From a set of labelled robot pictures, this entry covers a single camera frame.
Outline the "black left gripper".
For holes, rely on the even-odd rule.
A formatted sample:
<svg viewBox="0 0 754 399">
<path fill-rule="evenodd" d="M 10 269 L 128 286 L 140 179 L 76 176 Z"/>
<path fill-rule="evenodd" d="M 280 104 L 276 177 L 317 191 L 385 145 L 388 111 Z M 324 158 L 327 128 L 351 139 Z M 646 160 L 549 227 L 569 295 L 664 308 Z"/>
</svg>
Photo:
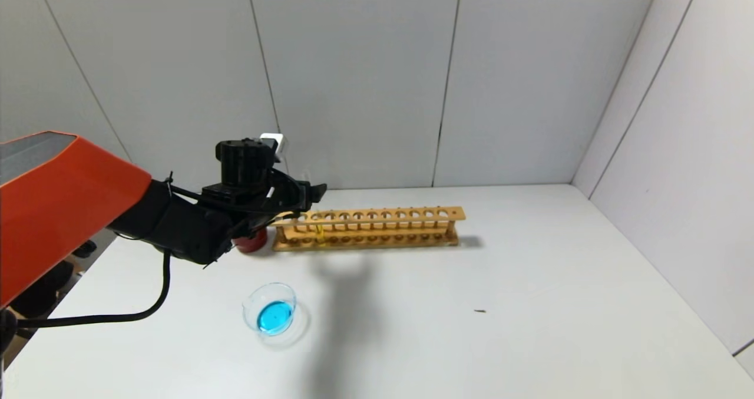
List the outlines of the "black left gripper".
<svg viewBox="0 0 754 399">
<path fill-rule="evenodd" d="M 293 179 L 280 170 L 271 170 L 271 211 L 278 213 L 303 213 L 310 209 L 311 203 L 320 203 L 328 191 L 327 184 L 310 185 Z"/>
</svg>

